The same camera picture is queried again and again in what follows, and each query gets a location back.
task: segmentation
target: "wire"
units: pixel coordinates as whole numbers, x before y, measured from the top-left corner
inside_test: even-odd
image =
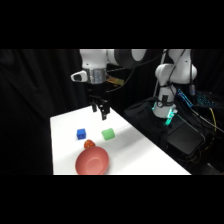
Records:
[[[156,59],[160,58],[162,55],[166,54],[168,51],[169,51],[169,49],[166,50],[166,51],[164,51],[162,54],[156,56],[156,57],[153,58],[152,60],[147,61],[147,62],[145,62],[145,63],[143,63],[143,64],[138,65],[137,67],[140,67],[140,66],[143,66],[143,65],[146,65],[146,64],[149,64],[149,63],[155,61]],[[115,69],[115,70],[109,70],[109,71],[107,71],[107,72],[116,72],[116,71],[125,70],[125,69],[127,69],[127,68],[118,68],[118,69]]]
[[[161,55],[159,55],[159,56],[153,58],[152,60],[150,60],[150,61],[148,61],[148,62],[146,62],[146,63],[140,64],[139,66],[142,66],[142,65],[148,64],[148,63],[150,63],[150,62],[153,62],[153,61],[155,61],[157,58],[161,57]],[[130,74],[130,76],[128,77],[128,79],[126,80],[126,82],[124,83],[123,86],[120,86],[120,87],[118,87],[118,88],[116,88],[116,89],[113,89],[113,90],[106,91],[106,93],[115,92],[115,91],[117,91],[117,90],[123,88],[123,87],[127,84],[127,82],[130,80],[130,78],[132,77],[132,75],[134,74],[136,68],[134,68],[134,69],[132,70],[132,73]]]
[[[215,124],[215,132],[216,132],[216,131],[217,131],[217,128],[216,128],[217,124],[216,124],[215,114],[214,114],[212,108],[210,108],[210,111],[211,111],[211,113],[212,113],[212,117],[213,117],[214,124]],[[205,148],[205,151],[208,150],[208,149],[210,148],[210,146],[213,144],[214,140],[215,140],[215,138],[213,138],[213,139],[212,139],[212,142]]]
[[[199,153],[200,153],[200,157],[199,157],[198,162],[194,162],[195,160],[191,160],[192,163],[195,163],[196,164],[196,163],[199,163],[201,161],[201,150],[199,150]]]
[[[192,113],[192,111],[191,111],[191,112],[189,111],[188,114],[190,114],[190,115],[192,116],[192,118],[194,118],[195,121],[197,121],[198,123],[200,123],[200,121],[197,119],[198,116],[197,116],[196,114]],[[207,129],[208,131],[212,131],[211,128],[208,128],[208,127],[206,127],[206,126],[204,126],[204,128]]]
[[[204,139],[204,142],[206,141],[206,139],[205,139],[205,136],[200,132],[200,131],[198,131],[196,128],[194,128],[192,125],[190,125],[184,118],[182,118],[179,114],[177,114],[177,116],[183,121],[183,122],[185,122],[188,126],[190,126],[192,129],[194,129],[197,133],[199,133],[201,136],[202,136],[202,138]]]
[[[181,108],[181,105],[179,104],[179,102],[176,100],[175,103],[178,104],[178,106],[179,106],[178,109],[181,110],[181,112],[182,112],[183,115],[185,116],[185,118],[186,118],[186,120],[188,121],[188,123],[191,124],[191,125],[193,125],[193,124],[189,121],[188,116],[186,115],[186,113],[184,112],[184,110]]]
[[[193,85],[192,69],[193,69],[194,50],[191,51],[190,56],[191,56],[191,65],[190,65],[190,86],[192,86],[192,85]],[[198,89],[197,89],[197,86],[196,86],[194,96],[195,96],[195,95],[197,96],[197,91],[198,91]],[[196,107],[198,116],[199,116],[199,118],[200,118],[200,124],[201,124],[202,130],[203,130],[204,136],[205,136],[205,128],[204,128],[204,125],[202,124],[201,116],[200,116],[200,114],[199,114],[198,106],[197,106],[197,103],[196,103],[196,101],[195,101],[195,97],[194,97],[194,96],[192,96],[192,100],[193,100],[193,103],[194,103],[194,105],[195,105],[195,107]]]
[[[176,64],[174,64],[173,70],[171,71],[170,76],[169,76],[169,79],[168,79],[168,81],[167,81],[168,85],[170,85],[170,89],[171,89],[171,91],[172,91],[172,93],[173,93],[174,98],[176,97],[176,95],[174,94],[173,89],[172,89],[172,87],[171,87],[170,79],[171,79],[171,77],[172,77],[172,75],[173,75],[173,72],[174,72],[175,68],[177,67],[177,65],[178,65],[178,63],[179,63],[179,61],[180,61],[180,58],[183,56],[183,54],[185,53],[185,51],[186,51],[186,49],[184,49],[184,51],[183,51],[182,54],[180,55],[178,61],[176,62]]]
[[[192,112],[194,112],[197,116],[199,115],[199,114],[197,114],[197,112],[194,111],[192,108],[190,108],[190,110],[191,110]],[[215,126],[214,124],[212,124],[211,122],[209,122],[208,120],[206,120],[204,117],[202,117],[202,116],[200,116],[200,117],[201,117],[202,120],[204,120],[205,122],[207,122],[208,124],[210,124],[211,126],[213,126],[214,128],[216,128],[217,130],[221,131],[222,133],[224,133],[224,131],[223,131],[221,128]]]
[[[216,125],[218,126],[218,124],[220,125],[221,128],[223,127],[221,121],[218,121],[218,120],[216,119]]]

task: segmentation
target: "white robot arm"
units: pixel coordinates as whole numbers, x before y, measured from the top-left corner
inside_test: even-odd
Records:
[[[71,76],[74,82],[87,82],[94,88],[106,82],[107,64],[121,66],[127,69],[137,67],[146,54],[147,49],[81,49],[83,71]],[[154,107],[154,114],[159,118],[172,119],[175,113],[174,98],[176,89],[172,83],[189,84],[191,70],[191,49],[170,49],[169,56],[174,64],[160,65],[156,70],[156,77],[160,85],[158,101]],[[195,79],[197,70],[192,66],[192,80]],[[102,112],[103,120],[110,113],[109,104],[100,96],[90,96],[93,111],[96,105]]]
[[[133,69],[142,62],[146,49],[80,49],[80,53],[83,71],[73,74],[71,79],[95,85],[106,82],[107,64]]]
[[[191,70],[191,49],[170,49],[169,56],[174,64],[160,65],[156,70],[160,92],[154,114],[159,118],[172,119],[176,112],[174,98],[176,88],[172,83],[189,84]],[[192,65],[192,80],[197,76],[197,69]]]

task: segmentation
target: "white table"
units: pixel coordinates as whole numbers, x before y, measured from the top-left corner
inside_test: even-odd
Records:
[[[110,157],[106,175],[190,175],[115,111],[102,121],[91,107],[51,118],[54,175],[77,175],[75,162],[87,139],[78,140],[76,133],[83,128]],[[116,137],[105,141],[101,132],[109,128]]]

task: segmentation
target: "black background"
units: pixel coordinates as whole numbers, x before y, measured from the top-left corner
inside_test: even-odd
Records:
[[[162,51],[150,49],[145,61]],[[123,115],[153,95],[159,63],[137,68],[124,88],[108,94],[115,111]],[[86,84],[70,79],[81,65],[78,49],[0,50],[1,174],[53,174],[49,119],[88,106]],[[224,96],[224,50],[195,49],[194,65],[198,89]],[[130,71],[110,75],[127,79]]]

